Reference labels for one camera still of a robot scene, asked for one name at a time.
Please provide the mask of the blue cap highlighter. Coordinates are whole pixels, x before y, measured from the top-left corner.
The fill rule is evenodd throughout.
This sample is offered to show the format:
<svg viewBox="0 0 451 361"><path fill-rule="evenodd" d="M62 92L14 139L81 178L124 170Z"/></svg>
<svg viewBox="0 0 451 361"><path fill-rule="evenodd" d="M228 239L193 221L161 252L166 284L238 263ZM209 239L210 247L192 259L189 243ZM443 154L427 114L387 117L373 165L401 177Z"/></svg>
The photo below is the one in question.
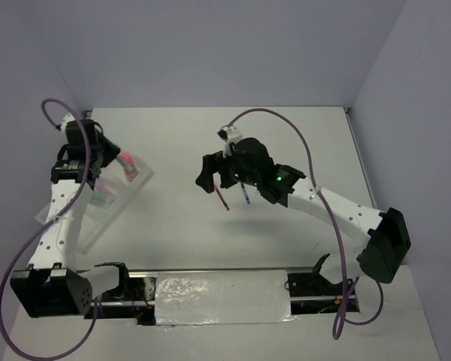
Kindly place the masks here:
<svg viewBox="0 0 451 361"><path fill-rule="evenodd" d="M121 167L122 167L124 170L129 171L130 165L129 165L122 157L118 156L118 157L116 158L116 161L121 165Z"/></svg>

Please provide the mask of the red gel pen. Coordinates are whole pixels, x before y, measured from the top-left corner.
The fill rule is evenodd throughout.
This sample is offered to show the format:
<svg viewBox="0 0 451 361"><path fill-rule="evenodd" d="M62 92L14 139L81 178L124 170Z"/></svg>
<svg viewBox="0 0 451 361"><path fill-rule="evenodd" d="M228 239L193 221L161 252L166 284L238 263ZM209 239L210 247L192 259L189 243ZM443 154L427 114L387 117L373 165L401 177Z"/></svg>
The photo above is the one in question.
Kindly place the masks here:
<svg viewBox="0 0 451 361"><path fill-rule="evenodd" d="M230 211L230 207L228 202L225 200L224 196L222 195L221 191L219 190L219 187L217 185L214 184L214 189L216 194L219 196L220 201L222 202L223 206L225 207L225 209L227 211Z"/></svg>

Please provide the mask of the pink cap glue stick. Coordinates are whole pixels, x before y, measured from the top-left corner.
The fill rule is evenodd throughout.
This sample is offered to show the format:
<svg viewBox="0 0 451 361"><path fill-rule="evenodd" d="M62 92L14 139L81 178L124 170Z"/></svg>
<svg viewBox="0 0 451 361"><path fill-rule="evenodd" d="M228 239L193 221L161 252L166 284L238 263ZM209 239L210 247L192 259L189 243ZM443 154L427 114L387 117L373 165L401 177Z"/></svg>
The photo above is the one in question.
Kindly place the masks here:
<svg viewBox="0 0 451 361"><path fill-rule="evenodd" d="M132 156L129 153L121 153L117 157L117 161L123 167L128 182L132 182L139 174Z"/></svg>

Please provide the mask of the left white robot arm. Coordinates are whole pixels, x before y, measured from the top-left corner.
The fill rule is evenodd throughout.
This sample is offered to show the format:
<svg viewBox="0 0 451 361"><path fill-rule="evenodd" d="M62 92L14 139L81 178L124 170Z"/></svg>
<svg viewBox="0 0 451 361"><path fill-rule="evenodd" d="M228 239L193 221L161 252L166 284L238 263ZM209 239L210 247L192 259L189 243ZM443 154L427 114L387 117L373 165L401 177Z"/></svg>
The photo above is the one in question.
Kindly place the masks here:
<svg viewBox="0 0 451 361"><path fill-rule="evenodd" d="M72 120L65 124L65 134L67 142L51 170L47 229L26 268L14 271L10 280L32 318L85 315L102 294L122 300L132 291L122 262L103 262L82 273L76 266L79 234L96 181L120 148L93 120Z"/></svg>

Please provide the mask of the purple cap highlighter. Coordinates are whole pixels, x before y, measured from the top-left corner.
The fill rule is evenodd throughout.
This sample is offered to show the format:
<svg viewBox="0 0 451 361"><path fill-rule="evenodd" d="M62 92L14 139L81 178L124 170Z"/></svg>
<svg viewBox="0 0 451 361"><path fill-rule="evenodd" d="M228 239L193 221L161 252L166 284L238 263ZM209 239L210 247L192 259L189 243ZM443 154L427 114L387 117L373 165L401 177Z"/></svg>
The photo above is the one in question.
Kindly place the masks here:
<svg viewBox="0 0 451 361"><path fill-rule="evenodd" d="M97 180L95 182L95 190L110 197L114 197L116 195L116 192L113 190L113 188L104 180Z"/></svg>

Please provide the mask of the green cap highlighter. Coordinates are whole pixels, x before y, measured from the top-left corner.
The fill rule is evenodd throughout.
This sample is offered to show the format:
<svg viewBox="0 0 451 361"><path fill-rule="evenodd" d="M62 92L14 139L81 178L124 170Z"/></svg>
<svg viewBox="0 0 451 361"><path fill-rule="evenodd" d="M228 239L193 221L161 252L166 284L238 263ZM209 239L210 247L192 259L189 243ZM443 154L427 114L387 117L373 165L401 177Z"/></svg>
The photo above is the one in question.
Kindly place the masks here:
<svg viewBox="0 0 451 361"><path fill-rule="evenodd" d="M106 193L94 192L92 194L92 198L90 203L94 204L97 207L107 207L113 199Z"/></svg>

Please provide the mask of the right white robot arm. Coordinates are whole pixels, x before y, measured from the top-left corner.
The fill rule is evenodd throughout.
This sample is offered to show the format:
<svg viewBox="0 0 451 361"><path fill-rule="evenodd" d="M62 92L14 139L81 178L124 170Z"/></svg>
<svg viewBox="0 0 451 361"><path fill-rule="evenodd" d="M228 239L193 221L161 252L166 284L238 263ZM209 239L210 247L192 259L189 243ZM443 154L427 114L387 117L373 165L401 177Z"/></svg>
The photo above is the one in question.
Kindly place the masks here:
<svg viewBox="0 0 451 361"><path fill-rule="evenodd" d="M219 174L223 189L247 184L271 204L302 211L336 226L357 244L350 264L353 277L365 275L382 284L391 283L411 247L400 211L362 206L313 185L302 171L275 163L266 146L255 138L240 140L229 154L219 151L204 155L195 182L206 193L214 191L214 174Z"/></svg>

